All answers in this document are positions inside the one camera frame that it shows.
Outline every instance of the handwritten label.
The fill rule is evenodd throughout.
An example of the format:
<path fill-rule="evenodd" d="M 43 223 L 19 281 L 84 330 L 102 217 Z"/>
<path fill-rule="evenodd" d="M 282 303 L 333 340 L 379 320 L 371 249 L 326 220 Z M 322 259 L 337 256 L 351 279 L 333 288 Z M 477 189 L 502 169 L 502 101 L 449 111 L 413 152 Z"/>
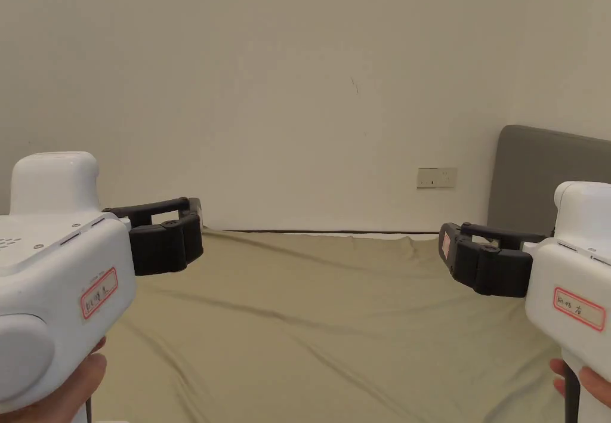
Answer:
<path fill-rule="evenodd" d="M 445 256 L 445 260 L 448 260 L 448 253 L 450 252 L 450 236 L 448 233 L 443 235 L 443 244 L 441 245 L 441 250 L 443 251 L 443 255 Z"/>
<path fill-rule="evenodd" d="M 81 296 L 82 316 L 85 320 L 89 319 L 101 306 L 108 297 L 112 295 L 119 287 L 117 280 L 117 271 L 111 268 L 104 273 L 95 283 Z"/>
<path fill-rule="evenodd" d="M 606 310 L 565 289 L 556 288 L 554 291 L 554 308 L 597 331 L 605 329 Z"/>

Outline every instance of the hand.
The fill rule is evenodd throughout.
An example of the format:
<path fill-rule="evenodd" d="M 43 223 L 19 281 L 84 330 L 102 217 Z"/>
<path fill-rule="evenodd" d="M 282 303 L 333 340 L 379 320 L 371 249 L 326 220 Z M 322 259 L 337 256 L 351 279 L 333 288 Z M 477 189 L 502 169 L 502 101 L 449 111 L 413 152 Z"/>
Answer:
<path fill-rule="evenodd" d="M 104 337 L 61 387 L 28 407 L 0 415 L 0 423 L 72 423 L 81 406 L 102 382 L 106 358 L 95 352 L 105 343 Z"/>
<path fill-rule="evenodd" d="M 555 373 L 562 377 L 554 380 L 554 388 L 558 390 L 562 396 L 565 396 L 566 388 L 564 385 L 564 361 L 552 360 L 550 362 L 550 367 Z M 582 386 L 588 390 L 592 396 L 601 401 L 607 407 L 611 407 L 610 382 L 605 380 L 590 368 L 583 368 L 579 371 L 579 380 L 581 381 Z"/>

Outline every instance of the electrical outlet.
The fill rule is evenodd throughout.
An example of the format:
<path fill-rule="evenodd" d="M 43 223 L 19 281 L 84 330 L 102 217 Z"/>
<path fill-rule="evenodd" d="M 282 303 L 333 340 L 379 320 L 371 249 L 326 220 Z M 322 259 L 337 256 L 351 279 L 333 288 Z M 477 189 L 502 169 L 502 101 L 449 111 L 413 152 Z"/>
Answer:
<path fill-rule="evenodd" d="M 416 179 L 417 189 L 454 188 L 458 168 L 419 168 Z"/>

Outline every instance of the bed sheet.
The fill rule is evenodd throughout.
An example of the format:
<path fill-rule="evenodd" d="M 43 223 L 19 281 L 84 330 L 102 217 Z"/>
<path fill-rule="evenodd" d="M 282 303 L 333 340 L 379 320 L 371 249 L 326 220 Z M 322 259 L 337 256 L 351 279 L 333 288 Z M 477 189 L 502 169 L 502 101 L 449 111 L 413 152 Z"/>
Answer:
<path fill-rule="evenodd" d="M 208 231 L 142 277 L 104 348 L 94 420 L 562 421 L 524 302 L 457 284 L 435 240 Z"/>

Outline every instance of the headboard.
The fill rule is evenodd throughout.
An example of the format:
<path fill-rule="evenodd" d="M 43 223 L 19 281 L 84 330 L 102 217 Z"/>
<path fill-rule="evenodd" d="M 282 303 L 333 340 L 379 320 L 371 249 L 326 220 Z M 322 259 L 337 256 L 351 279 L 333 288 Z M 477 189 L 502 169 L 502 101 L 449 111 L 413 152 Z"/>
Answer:
<path fill-rule="evenodd" d="M 499 136 L 487 224 L 550 234 L 564 181 L 611 183 L 611 141 L 508 125 Z"/>

